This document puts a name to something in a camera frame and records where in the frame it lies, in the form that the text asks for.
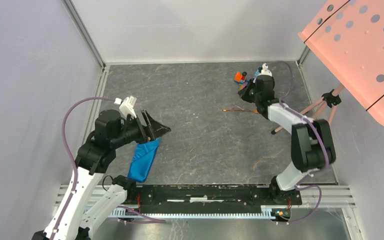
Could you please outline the blue cloth napkin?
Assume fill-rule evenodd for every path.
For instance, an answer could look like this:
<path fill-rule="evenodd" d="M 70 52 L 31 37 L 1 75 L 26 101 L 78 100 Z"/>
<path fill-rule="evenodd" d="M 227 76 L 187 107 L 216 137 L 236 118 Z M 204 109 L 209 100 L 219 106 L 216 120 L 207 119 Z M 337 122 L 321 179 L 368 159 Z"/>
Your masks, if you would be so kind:
<path fill-rule="evenodd" d="M 128 179 L 138 183 L 144 183 L 147 180 L 160 142 L 161 138 L 157 138 L 156 140 L 136 145 L 127 175 Z"/>

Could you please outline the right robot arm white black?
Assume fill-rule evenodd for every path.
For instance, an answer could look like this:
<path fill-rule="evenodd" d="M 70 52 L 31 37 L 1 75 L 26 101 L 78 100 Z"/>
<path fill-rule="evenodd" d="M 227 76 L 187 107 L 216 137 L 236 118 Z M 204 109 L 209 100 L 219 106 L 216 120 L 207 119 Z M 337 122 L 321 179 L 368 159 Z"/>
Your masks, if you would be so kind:
<path fill-rule="evenodd" d="M 290 108 L 275 97 L 275 80 L 270 75 L 251 78 L 238 94 L 253 103 L 265 119 L 280 125 L 291 135 L 291 162 L 270 183 L 269 199 L 282 204 L 289 191 L 301 190 L 301 183 L 315 172 L 326 170 L 336 161 L 336 150 L 330 124 L 325 119 L 313 119 Z"/>

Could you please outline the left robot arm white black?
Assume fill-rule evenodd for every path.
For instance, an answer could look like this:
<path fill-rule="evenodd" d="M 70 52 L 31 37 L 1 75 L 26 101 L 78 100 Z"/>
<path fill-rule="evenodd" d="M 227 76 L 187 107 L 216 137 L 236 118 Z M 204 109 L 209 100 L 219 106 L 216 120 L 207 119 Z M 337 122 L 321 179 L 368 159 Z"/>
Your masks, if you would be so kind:
<path fill-rule="evenodd" d="M 146 110 L 136 117 L 109 109 L 99 113 L 85 143 L 78 149 L 68 189 L 49 225 L 35 232 L 34 240 L 90 240 L 110 213 L 137 198 L 136 183 L 120 175 L 105 194 L 86 209 L 116 150 L 132 142 L 144 144 L 169 133 L 171 128 L 153 119 Z"/>

